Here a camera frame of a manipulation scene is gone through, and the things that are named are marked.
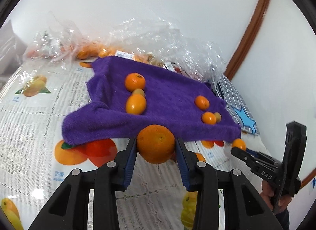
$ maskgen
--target white wall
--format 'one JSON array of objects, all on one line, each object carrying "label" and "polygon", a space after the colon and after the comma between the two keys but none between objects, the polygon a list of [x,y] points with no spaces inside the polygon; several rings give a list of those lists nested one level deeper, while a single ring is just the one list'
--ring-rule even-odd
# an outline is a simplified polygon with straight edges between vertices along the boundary
[{"label": "white wall", "polygon": [[[292,0],[271,0],[260,32],[233,79],[273,157],[282,159],[285,124],[307,126],[307,146],[300,178],[316,167],[316,36]],[[289,206],[295,230],[312,206],[311,183]]]},{"label": "white wall", "polygon": [[104,36],[130,18],[176,19],[183,34],[219,44],[229,59],[242,37],[257,0],[21,0],[10,14],[14,31],[30,42],[46,26],[53,11],[59,19],[75,21],[92,36]]}]

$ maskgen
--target brown wooden trim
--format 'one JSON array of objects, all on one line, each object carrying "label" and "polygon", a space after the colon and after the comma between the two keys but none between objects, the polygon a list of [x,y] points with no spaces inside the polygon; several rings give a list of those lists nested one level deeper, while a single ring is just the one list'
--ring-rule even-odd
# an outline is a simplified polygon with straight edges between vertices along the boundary
[{"label": "brown wooden trim", "polygon": [[316,176],[316,168],[308,175],[306,176],[301,184],[301,189],[306,186],[314,177]]},{"label": "brown wooden trim", "polygon": [[233,79],[237,70],[243,63],[248,51],[250,50],[252,43],[259,32],[269,3],[270,0],[258,0],[251,21],[224,73],[229,80]]}]

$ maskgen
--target dark sleeve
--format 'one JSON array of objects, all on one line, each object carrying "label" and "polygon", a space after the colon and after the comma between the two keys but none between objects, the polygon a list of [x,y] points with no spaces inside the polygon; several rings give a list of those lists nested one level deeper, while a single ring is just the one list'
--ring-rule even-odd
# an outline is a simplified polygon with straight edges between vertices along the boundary
[{"label": "dark sleeve", "polygon": [[276,218],[279,220],[281,226],[284,230],[289,230],[290,227],[290,214],[288,210],[284,210],[283,212],[276,214]]}]

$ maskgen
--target gray checkered fabric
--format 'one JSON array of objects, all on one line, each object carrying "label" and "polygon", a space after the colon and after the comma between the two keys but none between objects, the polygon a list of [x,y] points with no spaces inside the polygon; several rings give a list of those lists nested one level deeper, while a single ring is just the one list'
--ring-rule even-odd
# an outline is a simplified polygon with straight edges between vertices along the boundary
[{"label": "gray checkered fabric", "polygon": [[[218,81],[218,84],[215,87],[215,94],[226,101],[226,109],[232,116],[233,120],[241,126],[241,129],[243,131],[246,131],[250,134],[260,134],[255,120],[253,119],[253,116],[251,115],[244,99],[241,97],[233,84],[224,75]],[[253,126],[247,126],[247,122],[244,124],[242,118],[245,122],[246,120],[247,122],[252,121]]]}]

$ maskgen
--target person's arm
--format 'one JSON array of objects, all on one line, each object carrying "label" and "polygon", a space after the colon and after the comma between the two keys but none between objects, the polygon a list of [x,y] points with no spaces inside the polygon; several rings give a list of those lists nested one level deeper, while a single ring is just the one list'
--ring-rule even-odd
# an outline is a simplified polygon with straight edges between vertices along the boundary
[{"label": "person's arm", "polygon": [[[273,206],[270,200],[274,196],[274,192],[269,183],[266,181],[262,182],[262,193],[260,193],[260,196],[266,202],[268,207],[272,210]],[[281,224],[284,230],[289,230],[290,226],[290,214],[286,208],[288,204],[291,202],[291,200],[292,197],[290,195],[284,195],[281,197],[279,201],[280,210],[279,213],[276,214],[276,218],[279,220],[279,223]]]}]

